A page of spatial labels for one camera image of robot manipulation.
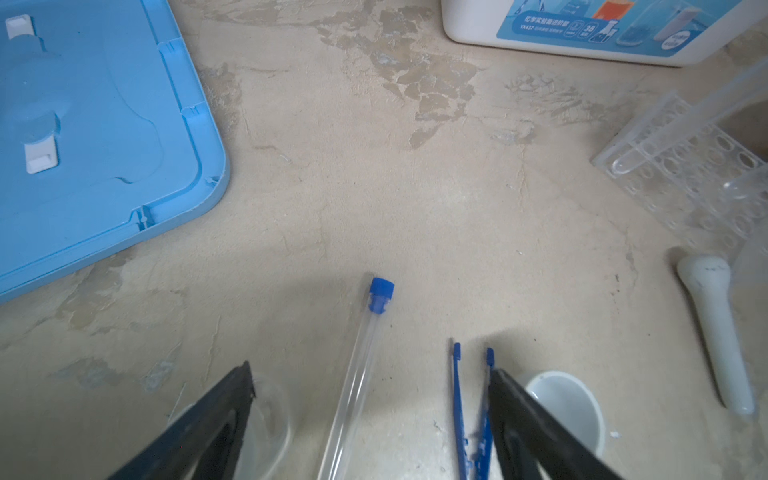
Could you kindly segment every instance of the white bowl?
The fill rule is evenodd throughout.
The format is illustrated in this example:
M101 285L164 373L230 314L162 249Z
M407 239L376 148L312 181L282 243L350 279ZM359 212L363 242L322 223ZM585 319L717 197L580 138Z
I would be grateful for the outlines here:
M598 458L603 455L603 412L584 382L570 373L548 370L527 376L521 384L583 446Z

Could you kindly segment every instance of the clear test tube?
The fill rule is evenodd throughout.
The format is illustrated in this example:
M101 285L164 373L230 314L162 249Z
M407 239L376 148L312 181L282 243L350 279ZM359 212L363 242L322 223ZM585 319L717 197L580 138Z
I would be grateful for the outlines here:
M362 405L366 401L370 373L376 353L380 316L386 304L392 299L395 284L383 278L374 278L371 283L370 302L362 315L357 340L349 359L344 387L342 387L336 415L333 417L328 436L326 452L317 480L342 480L351 457L355 432L359 423Z

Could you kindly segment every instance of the blue stopper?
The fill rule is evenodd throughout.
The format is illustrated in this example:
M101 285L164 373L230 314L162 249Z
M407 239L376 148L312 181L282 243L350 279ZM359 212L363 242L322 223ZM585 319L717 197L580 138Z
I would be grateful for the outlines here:
M384 307L392 299L395 284L383 278L374 278L371 282L371 304L368 308L377 315L384 313Z

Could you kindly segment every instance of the container label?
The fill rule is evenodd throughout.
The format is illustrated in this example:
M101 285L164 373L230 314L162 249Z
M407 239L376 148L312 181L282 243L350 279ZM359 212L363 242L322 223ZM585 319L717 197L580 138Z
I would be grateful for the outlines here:
M741 0L515 0L497 38L670 57Z

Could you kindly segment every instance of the white latch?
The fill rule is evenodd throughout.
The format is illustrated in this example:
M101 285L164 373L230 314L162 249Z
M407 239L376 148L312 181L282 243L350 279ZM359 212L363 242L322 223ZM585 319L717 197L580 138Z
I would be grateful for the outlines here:
M28 174L36 174L58 165L56 139L53 134L36 144L24 144L24 156Z
M5 30L8 31L8 40L19 35L35 36L35 27L32 26L32 19L29 18L29 15L6 18Z

